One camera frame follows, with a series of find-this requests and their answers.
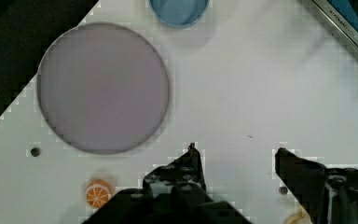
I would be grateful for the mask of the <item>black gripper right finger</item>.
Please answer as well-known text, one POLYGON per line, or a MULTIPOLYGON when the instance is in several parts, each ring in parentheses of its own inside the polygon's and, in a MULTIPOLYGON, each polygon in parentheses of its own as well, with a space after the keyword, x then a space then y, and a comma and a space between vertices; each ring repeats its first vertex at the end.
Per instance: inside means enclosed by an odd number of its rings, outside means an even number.
POLYGON ((328 168, 281 147, 275 172, 312 224, 358 224, 358 169, 328 168))

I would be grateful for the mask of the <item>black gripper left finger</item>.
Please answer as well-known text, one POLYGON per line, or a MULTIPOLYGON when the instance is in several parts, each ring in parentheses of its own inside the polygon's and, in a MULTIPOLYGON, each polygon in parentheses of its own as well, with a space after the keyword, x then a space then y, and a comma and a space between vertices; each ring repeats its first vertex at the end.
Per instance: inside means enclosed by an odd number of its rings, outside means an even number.
POLYGON ((143 179, 139 189, 123 189, 83 224, 252 224, 226 201, 206 192, 200 152, 187 152, 143 179))

